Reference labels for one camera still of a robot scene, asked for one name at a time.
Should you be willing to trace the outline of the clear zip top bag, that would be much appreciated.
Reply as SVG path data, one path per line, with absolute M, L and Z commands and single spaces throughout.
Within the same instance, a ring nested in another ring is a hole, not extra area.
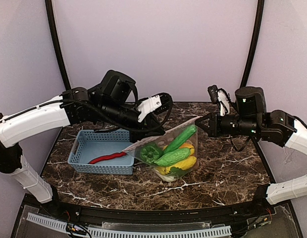
M 194 117 L 166 131 L 133 143 L 123 150 L 148 165 L 160 179 L 174 182 L 198 167 L 198 127 Z

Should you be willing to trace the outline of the orange yellow toy mango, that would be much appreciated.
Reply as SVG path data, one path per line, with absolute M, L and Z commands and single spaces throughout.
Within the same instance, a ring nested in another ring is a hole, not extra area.
M 192 155 L 195 153 L 195 148 L 194 148 L 194 146 L 193 146 L 192 144 L 190 144 L 190 143 L 185 142 L 185 143 L 183 143 L 183 144 L 180 146 L 180 148 L 188 148 L 188 149 L 190 149 L 190 156 L 192 156 Z

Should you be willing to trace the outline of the green toy bitter gourd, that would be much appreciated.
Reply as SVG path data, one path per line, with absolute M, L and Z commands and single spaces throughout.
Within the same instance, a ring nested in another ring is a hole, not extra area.
M 169 167 L 186 159 L 190 156 L 190 154 L 191 150 L 189 148 L 179 148 L 164 154 L 158 160 L 156 160 L 154 164 L 160 167 Z

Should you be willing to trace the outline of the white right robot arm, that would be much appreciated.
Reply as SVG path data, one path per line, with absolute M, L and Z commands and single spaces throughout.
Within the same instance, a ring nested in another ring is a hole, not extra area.
M 220 111 L 197 119 L 195 124 L 209 137 L 246 136 L 307 155 L 307 125 L 299 117 L 282 110 L 268 112 L 262 88 L 246 86 L 237 89 L 234 104 L 222 88 L 212 85 L 207 90 L 212 103 L 218 105 Z M 306 195 L 307 174 L 280 183 L 261 185 L 255 191 L 254 200 L 274 205 Z

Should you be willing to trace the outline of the green toy bell pepper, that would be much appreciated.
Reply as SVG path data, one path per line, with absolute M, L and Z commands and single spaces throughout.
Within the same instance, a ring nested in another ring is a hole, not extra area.
M 149 164 L 152 164 L 163 155 L 163 151 L 156 144 L 148 144 L 141 148 L 140 158 Z

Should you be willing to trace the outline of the green toy chili pepper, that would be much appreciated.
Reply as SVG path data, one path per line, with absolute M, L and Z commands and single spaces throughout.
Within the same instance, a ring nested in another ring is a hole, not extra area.
M 164 149 L 164 154 L 173 152 L 185 143 L 191 136 L 197 132 L 195 125 L 187 126 L 171 143 Z

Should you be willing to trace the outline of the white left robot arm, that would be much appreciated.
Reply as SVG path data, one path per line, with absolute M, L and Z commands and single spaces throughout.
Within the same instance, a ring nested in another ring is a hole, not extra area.
M 90 89 L 76 87 L 22 112 L 10 116 L 0 113 L 0 173 L 12 176 L 42 204 L 57 201 L 56 189 L 28 164 L 20 141 L 86 121 L 106 122 L 142 137 L 162 135 L 163 123 L 156 115 L 169 114 L 172 104 L 167 93 L 139 99 L 134 79 L 109 70 Z

